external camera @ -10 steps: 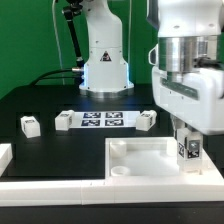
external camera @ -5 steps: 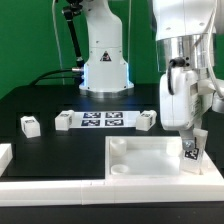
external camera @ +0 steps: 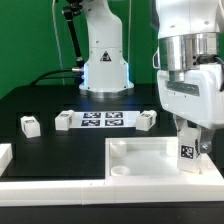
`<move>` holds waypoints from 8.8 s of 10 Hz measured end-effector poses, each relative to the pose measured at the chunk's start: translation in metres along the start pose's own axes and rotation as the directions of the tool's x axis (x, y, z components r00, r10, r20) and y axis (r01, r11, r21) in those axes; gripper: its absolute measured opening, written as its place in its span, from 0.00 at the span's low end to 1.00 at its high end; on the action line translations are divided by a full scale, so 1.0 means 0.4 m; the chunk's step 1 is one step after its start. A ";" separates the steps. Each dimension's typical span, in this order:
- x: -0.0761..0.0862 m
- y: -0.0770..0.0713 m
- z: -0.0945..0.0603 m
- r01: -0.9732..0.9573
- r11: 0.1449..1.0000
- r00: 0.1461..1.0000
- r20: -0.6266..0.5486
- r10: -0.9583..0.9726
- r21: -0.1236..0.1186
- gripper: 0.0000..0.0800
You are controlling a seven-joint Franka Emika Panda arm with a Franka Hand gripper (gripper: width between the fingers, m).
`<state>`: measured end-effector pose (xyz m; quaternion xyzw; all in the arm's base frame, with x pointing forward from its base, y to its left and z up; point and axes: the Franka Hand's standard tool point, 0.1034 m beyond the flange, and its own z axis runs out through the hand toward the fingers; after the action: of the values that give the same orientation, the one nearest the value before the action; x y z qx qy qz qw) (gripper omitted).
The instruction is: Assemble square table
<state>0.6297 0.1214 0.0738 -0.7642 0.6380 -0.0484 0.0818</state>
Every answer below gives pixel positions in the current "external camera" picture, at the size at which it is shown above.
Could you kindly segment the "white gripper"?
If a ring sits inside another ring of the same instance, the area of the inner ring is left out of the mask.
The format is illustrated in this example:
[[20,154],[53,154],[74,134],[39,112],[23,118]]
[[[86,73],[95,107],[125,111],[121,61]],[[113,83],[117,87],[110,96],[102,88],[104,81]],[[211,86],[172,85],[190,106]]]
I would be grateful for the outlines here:
[[157,72],[160,102],[173,115],[178,132],[188,127],[187,120],[200,125],[201,154],[212,151],[214,129],[224,128],[224,82],[220,64],[200,65],[184,74],[183,82],[169,80],[167,71]]

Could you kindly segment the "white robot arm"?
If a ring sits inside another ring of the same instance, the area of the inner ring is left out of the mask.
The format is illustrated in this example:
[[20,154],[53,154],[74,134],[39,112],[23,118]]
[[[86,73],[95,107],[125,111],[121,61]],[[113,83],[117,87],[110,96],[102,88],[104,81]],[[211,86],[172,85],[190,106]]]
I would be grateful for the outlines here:
[[179,141],[190,134],[202,153],[212,149],[224,128],[224,0],[140,0],[149,9],[128,28],[128,55],[122,53],[121,21],[107,0],[84,0],[89,58],[80,92],[98,98],[133,89],[130,63],[157,71],[160,102],[174,115]]

